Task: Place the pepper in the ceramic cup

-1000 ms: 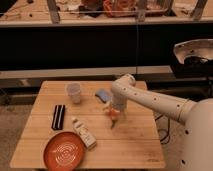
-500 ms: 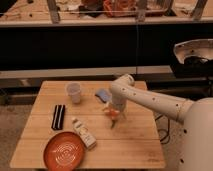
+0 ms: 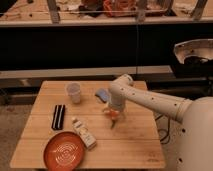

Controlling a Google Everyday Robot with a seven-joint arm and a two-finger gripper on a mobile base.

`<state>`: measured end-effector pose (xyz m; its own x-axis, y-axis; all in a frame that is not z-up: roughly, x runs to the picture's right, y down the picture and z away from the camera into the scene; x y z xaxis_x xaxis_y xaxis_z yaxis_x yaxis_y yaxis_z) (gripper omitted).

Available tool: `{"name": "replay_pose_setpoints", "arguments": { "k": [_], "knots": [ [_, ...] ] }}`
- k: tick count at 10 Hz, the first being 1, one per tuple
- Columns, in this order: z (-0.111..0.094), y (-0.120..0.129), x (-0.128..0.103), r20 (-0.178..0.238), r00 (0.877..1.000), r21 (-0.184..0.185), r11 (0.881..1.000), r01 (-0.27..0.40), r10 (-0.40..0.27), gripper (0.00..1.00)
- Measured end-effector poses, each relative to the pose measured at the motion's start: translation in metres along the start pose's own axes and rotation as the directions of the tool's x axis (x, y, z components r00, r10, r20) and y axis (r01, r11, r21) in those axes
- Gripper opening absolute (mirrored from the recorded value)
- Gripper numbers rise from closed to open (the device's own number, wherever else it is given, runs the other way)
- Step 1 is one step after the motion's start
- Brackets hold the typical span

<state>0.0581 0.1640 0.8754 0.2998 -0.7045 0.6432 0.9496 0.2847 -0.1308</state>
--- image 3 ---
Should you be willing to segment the silver robot base cover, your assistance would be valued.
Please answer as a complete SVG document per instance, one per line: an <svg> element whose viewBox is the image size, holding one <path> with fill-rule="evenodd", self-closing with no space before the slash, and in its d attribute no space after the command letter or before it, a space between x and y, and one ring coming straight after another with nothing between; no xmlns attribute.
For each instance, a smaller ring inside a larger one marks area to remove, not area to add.
<svg viewBox="0 0 213 171"><path fill-rule="evenodd" d="M177 43L173 53L180 64L184 64L185 59L192 56L213 60L213 39L193 39Z"/></svg>

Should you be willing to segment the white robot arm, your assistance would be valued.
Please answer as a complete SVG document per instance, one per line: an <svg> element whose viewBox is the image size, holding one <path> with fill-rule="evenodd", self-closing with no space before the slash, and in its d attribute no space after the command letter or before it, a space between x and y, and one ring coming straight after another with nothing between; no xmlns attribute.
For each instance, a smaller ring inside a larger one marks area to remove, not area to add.
<svg viewBox="0 0 213 171"><path fill-rule="evenodd" d="M213 171L213 97L196 100L141 90L123 74L108 87L110 109L122 112L127 100L182 125L177 171Z"/></svg>

